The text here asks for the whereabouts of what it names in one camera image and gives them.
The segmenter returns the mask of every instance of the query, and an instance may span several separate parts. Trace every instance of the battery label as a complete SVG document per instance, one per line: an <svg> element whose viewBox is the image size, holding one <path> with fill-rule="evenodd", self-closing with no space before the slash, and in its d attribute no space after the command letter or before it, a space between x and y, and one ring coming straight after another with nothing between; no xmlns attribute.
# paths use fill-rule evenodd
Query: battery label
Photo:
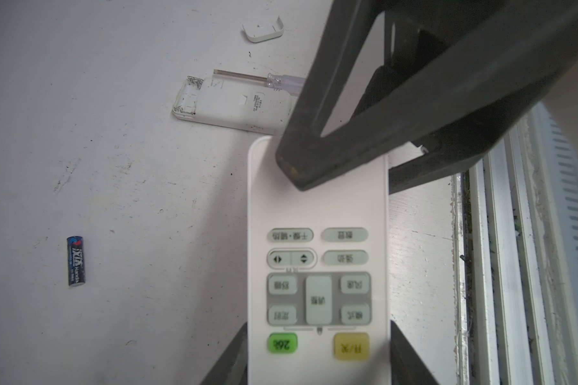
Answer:
<svg viewBox="0 0 578 385"><path fill-rule="evenodd" d="M81 236L69 236L68 245L68 285L79 286L85 283L84 240Z"/></svg>

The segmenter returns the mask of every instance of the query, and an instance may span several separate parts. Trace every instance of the air conditioner remote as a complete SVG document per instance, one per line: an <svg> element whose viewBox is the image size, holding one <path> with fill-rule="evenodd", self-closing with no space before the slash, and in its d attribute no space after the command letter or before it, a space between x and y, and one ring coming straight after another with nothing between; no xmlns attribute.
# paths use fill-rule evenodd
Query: air conditioner remote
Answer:
<svg viewBox="0 0 578 385"><path fill-rule="evenodd" d="M248 154L248 384L389 384L388 167L299 191Z"/></svg>

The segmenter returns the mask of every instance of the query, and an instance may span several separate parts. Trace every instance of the scratch on table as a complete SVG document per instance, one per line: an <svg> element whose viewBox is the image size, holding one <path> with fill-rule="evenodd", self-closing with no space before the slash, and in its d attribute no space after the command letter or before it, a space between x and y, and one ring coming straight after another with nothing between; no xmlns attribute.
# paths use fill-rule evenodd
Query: scratch on table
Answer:
<svg viewBox="0 0 578 385"><path fill-rule="evenodd" d="M60 192L60 190L62 189L62 186L64 186L65 184L68 183L68 181L71 180L71 174L77 168L77 164L79 163L80 160L81 159L79 159L79 158L75 158L75 159L71 159L68 162L68 165L66 166L64 173L62 173L60 180L58 181L56 186L54 186L54 192L56 194Z"/></svg>

